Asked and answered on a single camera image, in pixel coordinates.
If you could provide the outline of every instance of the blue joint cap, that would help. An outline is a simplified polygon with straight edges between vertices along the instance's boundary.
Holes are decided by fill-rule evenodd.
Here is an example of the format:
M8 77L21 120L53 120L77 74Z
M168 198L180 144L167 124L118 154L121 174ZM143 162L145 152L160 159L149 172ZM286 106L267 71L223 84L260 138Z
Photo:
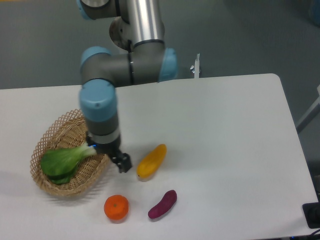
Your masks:
M312 0L309 8L309 16L316 25L320 26L320 0Z
M82 7L80 1L81 1L81 0L76 0L76 4L78 5L78 8L79 8L80 13L81 13L81 16L82 16L85 20L93 20L92 18L90 18L90 17L86 14L86 12L85 12L84 8Z
M85 118L104 122L117 113L115 87L103 79L86 82L79 94L80 108Z
M109 54L111 55L111 52L102 47L102 46L92 46L92 47L89 47L87 50L85 50L83 53L82 53L82 56L81 56L81 67L82 65L85 63L85 61L92 57L93 55L96 55L96 54Z
M176 51L167 48L164 52L163 62L159 74L159 82L175 79L178 75L178 60Z

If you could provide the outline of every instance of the wicker basket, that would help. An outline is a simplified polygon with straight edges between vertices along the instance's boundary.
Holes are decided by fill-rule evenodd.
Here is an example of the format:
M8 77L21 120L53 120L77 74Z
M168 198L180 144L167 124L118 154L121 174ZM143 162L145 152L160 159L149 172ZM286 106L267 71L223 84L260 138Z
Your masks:
M30 161L31 175L36 184L45 192L56 196L75 196L87 190L106 168L109 157L98 154L82 161L75 176L67 184L56 185L42 172L40 161L48 149L73 148L86 140L87 126L80 110L62 115L45 132L38 142Z

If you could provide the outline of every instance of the yellow mango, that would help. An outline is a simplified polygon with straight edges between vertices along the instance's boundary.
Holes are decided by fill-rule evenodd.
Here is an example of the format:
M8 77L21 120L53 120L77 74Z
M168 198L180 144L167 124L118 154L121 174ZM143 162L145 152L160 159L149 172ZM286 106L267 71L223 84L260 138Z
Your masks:
M150 152L138 165L136 174L138 177L145 179L155 173L167 154L167 146L160 144Z

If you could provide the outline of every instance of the green leafy vegetable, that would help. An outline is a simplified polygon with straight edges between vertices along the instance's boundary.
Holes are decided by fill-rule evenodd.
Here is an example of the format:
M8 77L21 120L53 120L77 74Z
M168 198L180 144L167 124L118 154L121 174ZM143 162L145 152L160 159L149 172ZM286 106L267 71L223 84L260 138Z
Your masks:
M49 149L43 155L40 166L49 179L57 182L69 178L70 181L77 171L78 164L95 154L97 152L94 147L88 146L86 142L74 148Z
M61 175L60 178L50 176L48 178L51 182L53 182L56 185L67 184L76 175L77 169L78 168L75 167L74 170L72 170L69 174Z

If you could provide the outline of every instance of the robotic arm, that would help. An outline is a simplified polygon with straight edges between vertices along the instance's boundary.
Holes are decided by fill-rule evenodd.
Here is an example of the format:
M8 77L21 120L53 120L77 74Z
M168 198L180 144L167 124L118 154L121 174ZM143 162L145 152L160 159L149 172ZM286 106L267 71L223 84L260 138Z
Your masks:
M98 153L108 154L119 172L131 167L120 151L116 87L174 79L177 56L165 48L164 25L158 0L77 0L87 20L116 17L110 36L127 54L111 55L106 48L90 47L82 54L80 108L88 127L86 140Z

